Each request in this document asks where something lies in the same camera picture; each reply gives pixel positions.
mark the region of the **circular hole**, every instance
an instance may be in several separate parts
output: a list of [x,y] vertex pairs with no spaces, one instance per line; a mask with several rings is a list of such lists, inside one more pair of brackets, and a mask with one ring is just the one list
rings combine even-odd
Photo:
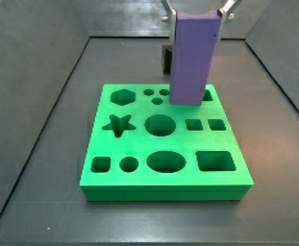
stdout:
[[120,169],[127,173],[134,172],[138,166],[139,166],[139,162],[135,158],[128,157],[120,161]]
[[146,129],[151,135],[167,136],[175,131],[177,124],[170,116],[156,114],[146,120]]
[[175,173],[185,168],[185,157],[173,151],[158,151],[148,156],[147,165],[159,173]]
[[169,95],[170,95],[170,90],[169,90],[169,89],[161,89],[161,90],[159,90],[159,94],[161,94],[162,96],[169,96]]
[[163,99],[161,99],[161,98],[154,98],[152,100],[151,100],[151,102],[155,104],[155,105],[161,105],[162,103],[163,103]]
[[144,90],[144,94],[146,94],[147,96],[152,96],[152,95],[154,95],[154,91],[152,91],[151,89],[146,89],[146,90]]

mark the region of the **rectangular hole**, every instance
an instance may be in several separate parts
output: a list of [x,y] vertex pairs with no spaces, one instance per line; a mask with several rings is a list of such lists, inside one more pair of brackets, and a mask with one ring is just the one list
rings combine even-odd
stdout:
[[91,164],[91,172],[107,173],[111,169],[111,158],[95,157]]
[[226,126],[222,119],[210,119],[209,125],[213,131],[226,131]]
[[235,163],[227,151],[198,151],[195,153],[199,170],[235,171]]
[[186,119],[185,125],[190,131],[203,131],[203,124],[201,119]]

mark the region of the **metal bracket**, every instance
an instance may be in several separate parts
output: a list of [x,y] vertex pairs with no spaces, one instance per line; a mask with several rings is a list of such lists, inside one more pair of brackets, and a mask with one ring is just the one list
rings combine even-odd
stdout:
[[221,35],[223,32],[223,27],[227,23],[227,21],[233,21],[235,18],[235,14],[233,13],[239,4],[242,3],[243,0],[229,0],[225,4],[225,6],[217,10],[217,13],[221,16],[221,26],[218,30],[218,37],[217,39],[221,40]]
[[161,0],[165,7],[167,15],[162,16],[162,21],[169,22],[170,24],[170,41],[175,42],[175,30],[177,30],[177,11],[173,9],[171,3],[169,0]]

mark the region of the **gray wall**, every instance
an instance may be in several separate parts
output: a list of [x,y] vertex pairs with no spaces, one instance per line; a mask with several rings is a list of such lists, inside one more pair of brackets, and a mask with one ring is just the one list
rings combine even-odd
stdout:
[[247,43],[299,110],[299,1],[273,2]]
[[[70,0],[94,37],[167,37],[162,23],[161,0]],[[226,0],[171,0],[177,10],[203,13],[219,9]],[[271,0],[245,0],[237,18],[226,26],[222,37],[246,38]]]
[[87,39],[67,0],[0,1],[0,212]]

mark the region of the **hole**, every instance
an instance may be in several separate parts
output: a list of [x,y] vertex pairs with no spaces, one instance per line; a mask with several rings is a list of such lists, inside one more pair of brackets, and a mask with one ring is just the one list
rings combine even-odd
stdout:
[[155,104],[155,105],[161,105],[162,103],[163,103],[163,99],[161,99],[161,98],[154,98],[152,100],[151,100],[151,102]]
[[209,125],[213,131],[225,131],[226,126],[222,119],[210,119]]
[[235,171],[235,163],[227,151],[198,151],[195,153],[201,171]]
[[190,131],[202,131],[203,130],[203,125],[202,125],[201,119],[186,119],[185,125]]
[[148,156],[147,165],[159,173],[175,173],[185,168],[185,157],[173,151],[158,151]]
[[107,173],[111,169],[111,158],[96,157],[92,159],[91,171],[94,173]]
[[159,90],[159,94],[161,94],[162,96],[169,96],[169,95],[170,95],[170,90],[169,90],[169,89],[161,89],[161,90]]
[[151,135],[167,136],[175,131],[177,124],[170,116],[156,114],[146,120],[146,129]]
[[124,106],[135,102],[135,92],[128,89],[115,91],[111,96],[112,103]]
[[122,137],[124,131],[127,130],[132,131],[136,129],[136,127],[128,123],[131,119],[130,114],[124,115],[122,118],[119,118],[112,114],[110,116],[110,119],[111,119],[111,123],[103,126],[102,129],[114,131],[116,138]]
[[203,101],[214,101],[211,92],[206,89],[206,93],[205,93],[205,97],[203,97]]
[[120,169],[127,173],[134,172],[138,166],[139,166],[138,160],[132,157],[127,157],[120,161]]
[[144,94],[146,94],[147,96],[152,96],[152,95],[154,95],[154,91],[152,91],[151,89],[146,89],[146,90],[144,90]]

